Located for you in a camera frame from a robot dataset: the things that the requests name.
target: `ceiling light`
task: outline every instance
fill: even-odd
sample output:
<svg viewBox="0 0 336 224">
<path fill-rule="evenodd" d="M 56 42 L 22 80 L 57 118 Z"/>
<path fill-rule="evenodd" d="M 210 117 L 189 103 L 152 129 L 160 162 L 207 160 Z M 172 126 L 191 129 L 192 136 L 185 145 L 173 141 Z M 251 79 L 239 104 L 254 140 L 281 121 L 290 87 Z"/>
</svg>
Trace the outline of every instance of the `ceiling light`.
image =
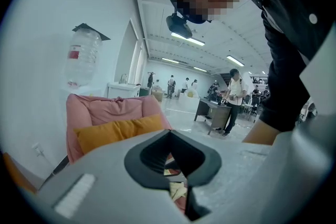
<svg viewBox="0 0 336 224">
<path fill-rule="evenodd" d="M 243 67 L 245 66 L 243 63 L 239 62 L 238 60 L 236 60 L 235 58 L 233 58 L 231 55 L 226 56 L 227 59 L 231 60 L 232 62 L 235 62 L 237 65 Z"/>
<path fill-rule="evenodd" d="M 182 39 L 184 39 L 184 40 L 190 41 L 190 42 L 195 43 L 195 44 L 200 45 L 200 46 L 203 46 L 203 45 L 205 44 L 204 42 L 199 41 L 199 40 L 197 40 L 197 39 L 194 39 L 194 38 L 192 38 L 192 37 L 191 37 L 191 38 L 185 38 L 185 37 L 182 37 L 181 35 L 179 35 L 179 34 L 177 34 L 177 33 L 174 33 L 174 32 L 172 32 L 172 36 L 173 36 L 173 37 L 182 38 Z"/>
<path fill-rule="evenodd" d="M 194 68 L 197 69 L 197 70 L 203 71 L 203 72 L 207 72 L 206 70 L 198 68 L 198 67 L 194 67 Z"/>
<path fill-rule="evenodd" d="M 170 59 L 166 59 L 166 58 L 162 58 L 162 60 L 165 60 L 165 61 L 168 61 L 168 62 L 174 62 L 174 63 L 178 63 L 177 61 L 170 60 Z"/>
</svg>

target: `wall outlet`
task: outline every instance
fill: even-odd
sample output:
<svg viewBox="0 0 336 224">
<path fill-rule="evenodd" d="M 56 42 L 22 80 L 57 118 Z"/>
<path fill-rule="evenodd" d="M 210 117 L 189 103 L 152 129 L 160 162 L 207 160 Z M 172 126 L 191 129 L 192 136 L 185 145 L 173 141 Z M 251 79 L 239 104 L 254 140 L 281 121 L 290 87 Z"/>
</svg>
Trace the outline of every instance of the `wall outlet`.
<svg viewBox="0 0 336 224">
<path fill-rule="evenodd" d="M 43 154 L 43 148 L 41 147 L 40 143 L 36 143 L 32 146 L 32 149 L 35 151 L 36 156 Z"/>
</svg>

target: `white cabinet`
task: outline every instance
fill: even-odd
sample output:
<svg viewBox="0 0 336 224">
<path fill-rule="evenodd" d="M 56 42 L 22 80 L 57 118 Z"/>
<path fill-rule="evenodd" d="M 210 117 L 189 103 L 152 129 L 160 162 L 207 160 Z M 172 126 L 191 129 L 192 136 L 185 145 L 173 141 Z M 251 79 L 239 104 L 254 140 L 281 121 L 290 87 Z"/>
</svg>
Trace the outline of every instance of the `white cabinet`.
<svg viewBox="0 0 336 224">
<path fill-rule="evenodd" d="M 108 98 L 131 98 L 139 96 L 140 85 L 119 84 L 117 82 L 108 84 Z"/>
</svg>

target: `man in white shirt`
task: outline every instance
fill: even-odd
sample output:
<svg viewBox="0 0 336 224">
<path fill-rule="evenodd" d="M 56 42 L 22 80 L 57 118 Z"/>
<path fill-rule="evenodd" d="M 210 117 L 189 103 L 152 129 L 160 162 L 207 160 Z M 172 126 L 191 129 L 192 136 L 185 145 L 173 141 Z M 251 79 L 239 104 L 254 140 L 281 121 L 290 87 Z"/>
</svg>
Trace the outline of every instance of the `man in white shirt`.
<svg viewBox="0 0 336 224">
<path fill-rule="evenodd" d="M 188 80 L 189 80 L 189 78 L 186 78 L 185 81 L 182 83 L 181 93 L 184 93 L 188 89 Z"/>
<path fill-rule="evenodd" d="M 228 92 L 224 99 L 228 101 L 227 106 L 231 108 L 230 110 L 230 122 L 225 128 L 225 132 L 223 136 L 228 136 L 231 129 L 235 125 L 236 118 L 239 112 L 239 108 L 242 105 L 243 98 L 247 94 L 248 85 L 241 78 L 239 71 L 237 69 L 230 70 L 231 81 L 228 86 Z"/>
</svg>

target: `water bottle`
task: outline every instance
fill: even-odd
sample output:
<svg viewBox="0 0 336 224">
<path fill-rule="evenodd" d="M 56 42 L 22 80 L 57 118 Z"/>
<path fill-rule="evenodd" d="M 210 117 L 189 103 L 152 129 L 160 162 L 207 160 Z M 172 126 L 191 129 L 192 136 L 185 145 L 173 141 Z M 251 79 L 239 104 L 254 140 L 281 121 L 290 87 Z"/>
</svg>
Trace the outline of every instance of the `water bottle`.
<svg viewBox="0 0 336 224">
<path fill-rule="evenodd" d="M 70 43 L 66 65 L 66 78 L 71 88 L 90 83 L 96 69 L 96 59 L 102 41 L 91 29 L 78 29 Z"/>
</svg>

